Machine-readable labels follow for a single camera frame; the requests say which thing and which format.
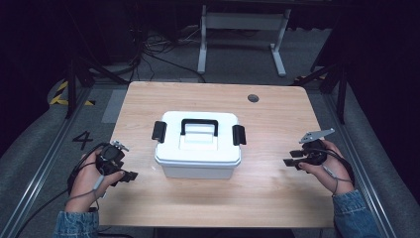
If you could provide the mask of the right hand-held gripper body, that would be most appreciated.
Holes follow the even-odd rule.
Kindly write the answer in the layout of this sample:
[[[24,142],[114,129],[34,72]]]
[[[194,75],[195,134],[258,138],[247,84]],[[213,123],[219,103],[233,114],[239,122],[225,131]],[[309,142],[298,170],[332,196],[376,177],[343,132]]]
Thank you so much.
[[[322,138],[333,134],[334,128],[321,131],[307,132],[299,141],[302,145],[304,161],[308,164],[320,166],[327,160],[326,146],[321,141]]]

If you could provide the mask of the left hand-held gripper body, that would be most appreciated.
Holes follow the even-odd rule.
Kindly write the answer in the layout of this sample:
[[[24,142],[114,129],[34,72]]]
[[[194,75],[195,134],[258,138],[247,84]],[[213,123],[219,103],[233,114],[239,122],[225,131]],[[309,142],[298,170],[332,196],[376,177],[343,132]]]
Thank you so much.
[[[104,176],[119,171],[124,165],[122,162],[125,157],[124,151],[129,151],[120,141],[101,143],[99,149],[100,153],[96,156],[96,169]]]

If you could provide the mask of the white plastic storage box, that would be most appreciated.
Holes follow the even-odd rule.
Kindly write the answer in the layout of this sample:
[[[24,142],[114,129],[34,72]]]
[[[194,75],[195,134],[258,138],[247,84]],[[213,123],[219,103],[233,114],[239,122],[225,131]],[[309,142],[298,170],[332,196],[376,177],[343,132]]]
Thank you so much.
[[[237,166],[165,166],[164,174],[175,179],[229,179]]]

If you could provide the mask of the white box lid black handle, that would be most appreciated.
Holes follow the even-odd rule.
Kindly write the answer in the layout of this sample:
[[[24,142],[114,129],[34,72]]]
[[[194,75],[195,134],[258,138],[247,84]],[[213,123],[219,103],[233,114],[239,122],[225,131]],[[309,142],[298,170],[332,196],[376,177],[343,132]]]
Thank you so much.
[[[233,113],[167,111],[153,132],[162,166],[226,167],[241,162],[245,127]]]

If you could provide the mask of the person's right hand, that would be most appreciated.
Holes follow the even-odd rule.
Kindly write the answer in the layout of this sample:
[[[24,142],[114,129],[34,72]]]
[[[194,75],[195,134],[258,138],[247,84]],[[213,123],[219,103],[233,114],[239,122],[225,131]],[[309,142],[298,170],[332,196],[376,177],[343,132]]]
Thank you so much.
[[[313,175],[333,195],[344,194],[355,189],[345,166],[334,156],[328,155],[321,166],[300,163],[299,167]]]

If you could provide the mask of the person's left hand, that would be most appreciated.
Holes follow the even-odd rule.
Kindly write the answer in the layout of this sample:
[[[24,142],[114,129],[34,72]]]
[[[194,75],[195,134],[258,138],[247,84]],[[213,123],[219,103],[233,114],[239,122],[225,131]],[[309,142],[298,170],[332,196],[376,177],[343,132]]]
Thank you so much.
[[[118,171],[103,177],[96,169],[96,156],[100,149],[90,154],[83,162],[83,168],[78,173],[65,204],[66,212],[87,212],[91,205],[101,196],[107,188],[124,176],[124,172]]]

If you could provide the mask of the grey floor tape patch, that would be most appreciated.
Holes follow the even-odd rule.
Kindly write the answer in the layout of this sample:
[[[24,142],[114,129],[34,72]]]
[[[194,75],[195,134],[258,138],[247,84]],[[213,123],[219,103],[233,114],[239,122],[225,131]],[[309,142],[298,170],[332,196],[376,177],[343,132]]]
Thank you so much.
[[[127,91],[115,89],[112,91],[110,99],[102,116],[102,123],[116,123],[119,117]]]

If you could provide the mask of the black tripod stand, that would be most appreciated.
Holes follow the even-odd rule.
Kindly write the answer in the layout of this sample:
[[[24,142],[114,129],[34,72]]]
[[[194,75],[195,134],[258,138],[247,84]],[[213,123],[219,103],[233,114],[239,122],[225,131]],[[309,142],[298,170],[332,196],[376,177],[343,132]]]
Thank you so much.
[[[345,123],[345,101],[347,93],[348,73],[346,66],[342,63],[335,63],[324,66],[306,76],[300,76],[291,83],[291,86],[303,86],[321,76],[325,79],[319,86],[324,94],[331,94],[335,87],[338,87],[336,113],[341,124]]]
[[[95,69],[99,73],[105,75],[118,84],[129,84],[129,81],[109,71],[102,65],[81,57],[77,52],[69,52],[68,58],[69,62],[67,65],[67,76],[65,78],[67,81],[68,94],[67,113],[65,116],[66,119],[69,119],[77,108],[76,81],[79,80],[83,87],[91,87],[95,83],[93,76],[89,71],[91,68]]]

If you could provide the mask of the white metal table frame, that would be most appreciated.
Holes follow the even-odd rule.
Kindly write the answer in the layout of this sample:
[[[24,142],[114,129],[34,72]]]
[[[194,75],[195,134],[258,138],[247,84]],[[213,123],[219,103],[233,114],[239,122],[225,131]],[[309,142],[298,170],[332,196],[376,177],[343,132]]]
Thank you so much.
[[[206,71],[207,59],[207,31],[214,30],[254,30],[277,31],[277,38],[269,49],[280,77],[286,76],[286,70],[280,55],[280,46],[287,28],[291,10],[286,9],[280,14],[254,14],[254,13],[219,13],[209,12],[206,5],[202,6],[200,20],[201,42],[198,56],[197,72]]]

